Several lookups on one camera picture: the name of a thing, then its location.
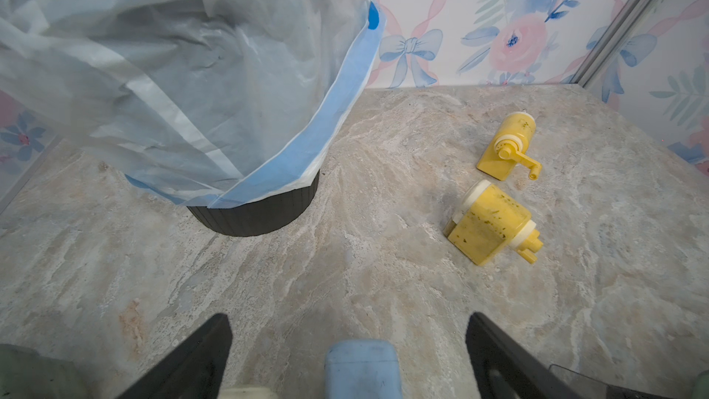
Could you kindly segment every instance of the beige marble surface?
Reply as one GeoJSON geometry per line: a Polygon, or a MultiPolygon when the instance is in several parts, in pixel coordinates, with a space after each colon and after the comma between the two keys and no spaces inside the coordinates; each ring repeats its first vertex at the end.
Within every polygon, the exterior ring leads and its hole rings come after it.
{"type": "Polygon", "coordinates": [[[323,393],[327,348],[380,338],[406,398],[474,398],[468,316],[544,364],[687,396],[709,368],[709,179],[576,85],[365,91],[313,204],[235,239],[63,142],[0,215],[0,337],[76,362],[110,398],[210,315],[229,315],[225,383],[323,393]],[[501,188],[545,247],[474,266],[441,233],[504,116],[537,118],[501,188]]]}

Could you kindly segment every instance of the plastic bag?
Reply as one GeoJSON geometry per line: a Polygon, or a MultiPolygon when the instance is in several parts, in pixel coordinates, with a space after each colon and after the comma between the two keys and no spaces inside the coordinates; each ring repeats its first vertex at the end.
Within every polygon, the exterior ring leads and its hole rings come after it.
{"type": "Polygon", "coordinates": [[[0,0],[0,89],[132,183],[232,208],[310,185],[383,26],[369,0],[0,0]]]}

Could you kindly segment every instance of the black cylindrical base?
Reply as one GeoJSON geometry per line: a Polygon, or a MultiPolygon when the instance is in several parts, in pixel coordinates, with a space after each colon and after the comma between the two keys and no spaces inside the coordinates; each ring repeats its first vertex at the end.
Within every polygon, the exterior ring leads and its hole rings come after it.
{"type": "Polygon", "coordinates": [[[310,205],[320,172],[306,188],[283,192],[236,208],[187,207],[209,229],[227,236],[258,236],[293,222],[310,205]]]}

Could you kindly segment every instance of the floral wallpaper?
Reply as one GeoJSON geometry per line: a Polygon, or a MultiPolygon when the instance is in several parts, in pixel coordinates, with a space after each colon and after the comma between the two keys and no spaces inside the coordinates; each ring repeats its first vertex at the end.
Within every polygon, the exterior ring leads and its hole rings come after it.
{"type": "Polygon", "coordinates": [[[0,91],[0,212],[54,138],[22,105],[0,91]]]}
{"type": "Polygon", "coordinates": [[[589,89],[709,175],[708,71],[709,0],[655,0],[589,89]]]}
{"type": "Polygon", "coordinates": [[[625,0],[376,0],[369,86],[569,82],[625,0]]]}

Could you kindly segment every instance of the yellow pencil sharpener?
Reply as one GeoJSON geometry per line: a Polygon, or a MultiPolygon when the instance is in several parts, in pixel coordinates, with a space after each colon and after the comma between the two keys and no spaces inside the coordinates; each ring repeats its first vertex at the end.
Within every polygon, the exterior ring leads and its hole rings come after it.
{"type": "Polygon", "coordinates": [[[530,179],[536,181],[542,164],[525,154],[536,130],[534,118],[526,112],[513,112],[505,117],[480,158],[478,170],[504,181],[515,165],[523,164],[530,169],[530,179]]]}
{"type": "Polygon", "coordinates": [[[465,193],[444,234],[476,265],[509,246],[529,263],[542,246],[532,213],[489,181],[465,193]]]}

